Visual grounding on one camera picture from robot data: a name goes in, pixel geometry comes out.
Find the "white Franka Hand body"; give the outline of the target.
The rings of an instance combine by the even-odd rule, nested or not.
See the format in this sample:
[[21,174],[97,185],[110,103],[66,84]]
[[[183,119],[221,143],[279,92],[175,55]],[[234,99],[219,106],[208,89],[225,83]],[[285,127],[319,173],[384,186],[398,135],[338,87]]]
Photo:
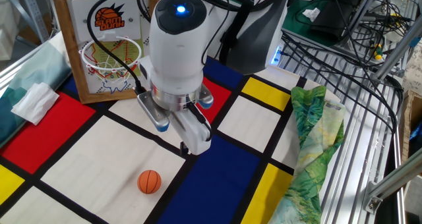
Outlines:
[[189,110],[171,112],[170,123],[189,149],[189,153],[200,155],[211,146],[209,123],[201,123]]

